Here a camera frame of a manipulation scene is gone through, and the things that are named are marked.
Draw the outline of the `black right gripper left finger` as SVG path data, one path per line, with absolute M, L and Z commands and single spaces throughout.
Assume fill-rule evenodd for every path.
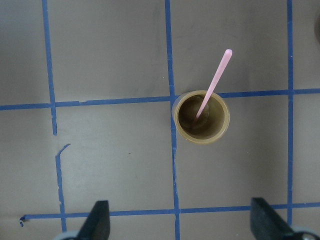
M 111 232 L 109 202 L 97 201 L 76 236 L 77 240 L 108 240 Z

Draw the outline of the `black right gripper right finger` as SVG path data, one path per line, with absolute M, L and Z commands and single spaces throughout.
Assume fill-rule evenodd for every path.
M 250 230 L 256 240 L 302 239 L 262 197 L 251 199 Z

